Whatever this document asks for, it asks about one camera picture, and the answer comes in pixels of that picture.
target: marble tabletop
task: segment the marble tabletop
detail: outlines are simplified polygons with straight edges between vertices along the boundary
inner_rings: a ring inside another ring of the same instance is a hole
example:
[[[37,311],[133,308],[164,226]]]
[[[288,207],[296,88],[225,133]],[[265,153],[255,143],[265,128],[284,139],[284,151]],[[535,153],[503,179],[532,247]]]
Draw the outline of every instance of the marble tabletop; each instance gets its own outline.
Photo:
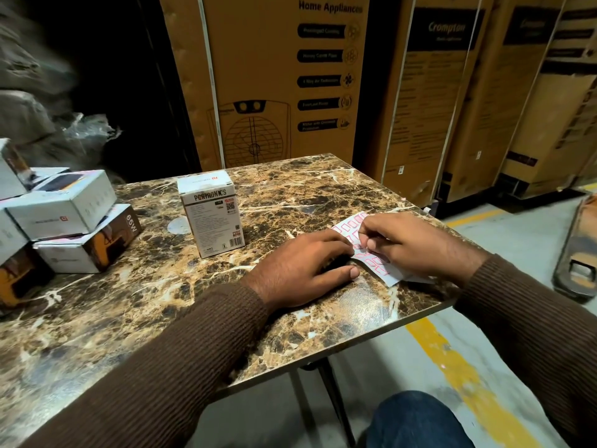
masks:
[[[404,198],[332,155],[232,168],[247,246],[201,259],[176,179],[116,189],[144,231],[107,272],[59,275],[30,305],[0,320],[0,446],[16,446],[158,335],[208,286],[233,281],[302,232],[359,211],[410,210]],[[387,288],[362,271],[349,285],[269,324],[216,398],[427,316],[446,288]]]

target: brown sleeve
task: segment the brown sleeve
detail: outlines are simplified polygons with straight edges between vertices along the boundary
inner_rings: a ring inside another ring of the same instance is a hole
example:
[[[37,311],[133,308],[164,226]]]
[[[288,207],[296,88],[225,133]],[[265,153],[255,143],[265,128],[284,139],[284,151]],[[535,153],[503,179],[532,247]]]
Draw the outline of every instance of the brown sleeve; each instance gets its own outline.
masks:
[[[249,288],[210,288],[185,316],[49,420],[22,447],[183,446],[221,377],[266,319],[265,305]]]
[[[455,308],[485,333],[571,447],[594,443],[597,317],[497,255]]]

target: person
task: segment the person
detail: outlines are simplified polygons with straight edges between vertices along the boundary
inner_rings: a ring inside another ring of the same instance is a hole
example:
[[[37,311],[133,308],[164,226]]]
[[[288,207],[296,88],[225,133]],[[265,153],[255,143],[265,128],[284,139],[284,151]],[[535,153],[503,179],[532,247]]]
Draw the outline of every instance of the person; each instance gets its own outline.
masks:
[[[375,214],[360,241],[417,275],[462,289],[455,308],[489,338],[540,401],[571,447],[594,443],[597,427],[597,318],[501,257],[413,214]],[[358,276],[352,254],[333,230],[284,243],[240,281],[207,289],[182,317],[83,393],[23,447],[183,446],[210,395],[266,319],[304,305]],[[368,448],[469,447],[462,426],[435,398],[403,392],[382,403]]]

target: blue denim jeans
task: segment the blue denim jeans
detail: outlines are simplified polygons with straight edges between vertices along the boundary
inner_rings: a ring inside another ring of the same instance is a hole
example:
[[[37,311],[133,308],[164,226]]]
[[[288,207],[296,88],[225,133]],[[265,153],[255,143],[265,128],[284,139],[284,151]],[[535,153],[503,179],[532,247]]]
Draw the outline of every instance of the blue denim jeans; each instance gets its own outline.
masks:
[[[377,408],[367,448],[474,448],[452,411],[422,391],[403,391]]]

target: person's left hand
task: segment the person's left hand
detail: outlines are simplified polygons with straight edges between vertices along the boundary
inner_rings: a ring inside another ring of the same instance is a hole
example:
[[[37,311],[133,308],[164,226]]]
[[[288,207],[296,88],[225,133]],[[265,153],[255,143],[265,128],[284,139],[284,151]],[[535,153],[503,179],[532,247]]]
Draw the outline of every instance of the person's left hand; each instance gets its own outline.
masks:
[[[253,289],[270,312],[304,305],[359,276],[359,269],[351,265],[320,273],[341,254],[353,255],[354,250],[333,229],[300,234],[259,261],[241,283]]]

